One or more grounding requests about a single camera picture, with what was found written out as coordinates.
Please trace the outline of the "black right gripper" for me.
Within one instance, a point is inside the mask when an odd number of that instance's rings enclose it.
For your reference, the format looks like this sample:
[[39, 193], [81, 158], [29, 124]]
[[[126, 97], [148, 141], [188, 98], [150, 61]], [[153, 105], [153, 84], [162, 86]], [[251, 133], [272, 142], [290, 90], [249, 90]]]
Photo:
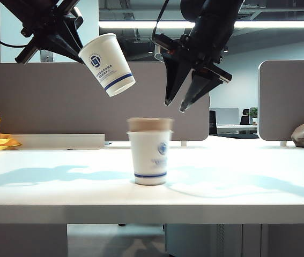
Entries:
[[152, 34], [155, 45], [164, 50], [156, 55], [161, 56], [166, 67], [166, 106], [172, 103], [191, 69], [191, 84], [180, 105], [182, 113], [212, 89], [231, 81], [232, 75], [216, 66], [222, 61], [221, 52], [231, 34], [229, 31], [214, 35], [192, 29], [176, 40], [163, 33]]

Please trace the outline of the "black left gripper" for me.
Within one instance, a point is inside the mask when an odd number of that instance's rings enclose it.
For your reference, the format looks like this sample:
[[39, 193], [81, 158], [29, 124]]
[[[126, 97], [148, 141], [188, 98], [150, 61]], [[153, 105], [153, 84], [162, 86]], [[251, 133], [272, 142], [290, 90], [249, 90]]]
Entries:
[[79, 52], [83, 44], [77, 29], [84, 19], [77, 1], [19, 1], [18, 12], [24, 37], [32, 39], [15, 58], [26, 64], [39, 50], [48, 50], [83, 64]]

